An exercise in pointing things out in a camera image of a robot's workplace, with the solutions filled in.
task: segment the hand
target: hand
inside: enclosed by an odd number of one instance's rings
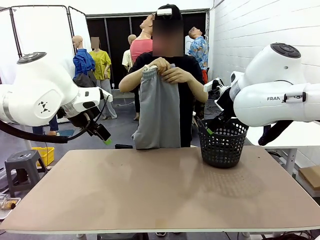
[[[158,70],[158,74],[162,74],[164,71],[168,70],[171,68],[170,63],[165,60],[163,57],[159,57],[156,60],[153,60],[148,67],[151,66],[157,66]]]
[[[193,79],[191,73],[182,70],[180,67],[173,67],[161,74],[162,80],[170,83],[187,83]]]

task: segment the plastic basket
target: plastic basket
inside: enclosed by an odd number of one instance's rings
[[[44,165],[47,167],[55,160],[55,148],[54,147],[33,147],[33,150],[37,150],[42,158]]]
[[[232,118],[223,127],[210,129],[213,133],[209,134],[207,125],[211,121],[197,120],[202,159],[215,168],[232,168],[240,160],[249,127]]]

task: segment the gray stool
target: gray stool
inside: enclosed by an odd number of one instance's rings
[[[37,161],[39,161],[41,169],[37,169]],[[37,150],[27,150],[12,154],[4,164],[12,198],[15,197],[15,192],[32,189],[40,181],[39,173],[46,173],[45,164]],[[13,183],[12,170],[16,170],[18,185]]]

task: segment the floral shirt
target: floral shirt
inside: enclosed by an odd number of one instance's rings
[[[190,56],[194,56],[194,58],[198,61],[200,68],[202,70],[207,70],[208,52],[209,52],[209,46],[207,44],[207,41],[204,39],[203,36],[199,36],[191,43],[188,54]]]

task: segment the yellow crate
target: yellow crate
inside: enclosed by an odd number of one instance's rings
[[[33,150],[37,150],[42,158],[42,161],[45,166],[48,166],[55,160],[55,148],[49,146],[48,149],[46,147],[33,147]]]

